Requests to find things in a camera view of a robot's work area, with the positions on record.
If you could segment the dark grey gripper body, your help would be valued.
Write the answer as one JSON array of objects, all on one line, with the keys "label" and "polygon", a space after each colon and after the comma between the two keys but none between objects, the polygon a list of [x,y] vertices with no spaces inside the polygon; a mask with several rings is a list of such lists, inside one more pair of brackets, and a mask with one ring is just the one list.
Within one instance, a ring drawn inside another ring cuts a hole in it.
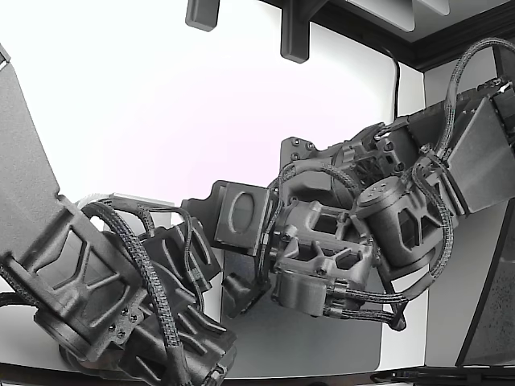
[{"label": "dark grey gripper body", "polygon": [[313,317],[357,317],[361,300],[345,290],[365,290],[376,264],[365,228],[347,208],[293,199],[275,214],[257,256],[252,281],[230,273],[222,282],[233,301],[231,316],[252,307],[265,292],[280,306]]}]

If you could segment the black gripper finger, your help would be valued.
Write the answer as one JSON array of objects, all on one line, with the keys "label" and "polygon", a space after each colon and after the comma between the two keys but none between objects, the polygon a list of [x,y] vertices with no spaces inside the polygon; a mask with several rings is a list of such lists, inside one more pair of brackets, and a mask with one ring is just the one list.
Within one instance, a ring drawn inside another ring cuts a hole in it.
[{"label": "black gripper finger", "polygon": [[206,199],[184,199],[180,205],[190,216],[202,223],[204,234],[213,248],[222,248],[221,242],[215,240],[215,233],[227,184],[227,181],[218,180],[212,185]]}]

